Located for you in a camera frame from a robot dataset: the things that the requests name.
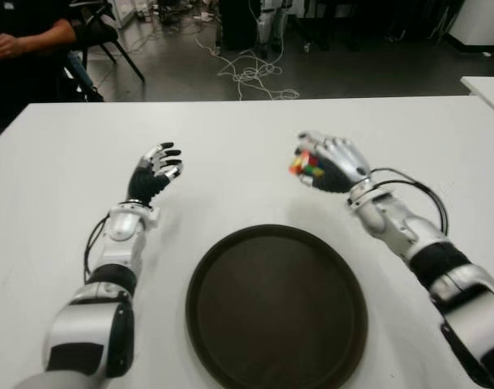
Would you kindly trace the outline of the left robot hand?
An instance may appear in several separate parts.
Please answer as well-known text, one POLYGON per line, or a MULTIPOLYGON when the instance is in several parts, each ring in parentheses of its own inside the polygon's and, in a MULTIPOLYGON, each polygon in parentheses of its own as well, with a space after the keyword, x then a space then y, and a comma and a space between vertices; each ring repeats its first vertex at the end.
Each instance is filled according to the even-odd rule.
POLYGON ((181 175, 180 155, 181 150, 172 142, 159 143, 148 150, 130 177, 126 200, 150 206, 151 200, 181 175))

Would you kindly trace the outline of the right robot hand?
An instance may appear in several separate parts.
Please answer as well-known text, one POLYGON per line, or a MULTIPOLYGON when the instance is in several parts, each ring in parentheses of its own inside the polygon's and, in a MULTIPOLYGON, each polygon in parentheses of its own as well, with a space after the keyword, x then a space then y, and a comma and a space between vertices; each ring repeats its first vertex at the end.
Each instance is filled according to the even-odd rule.
POLYGON ((316 132, 298 134, 289 170, 306 186, 345 194, 370 176, 370 166, 349 140, 316 132))

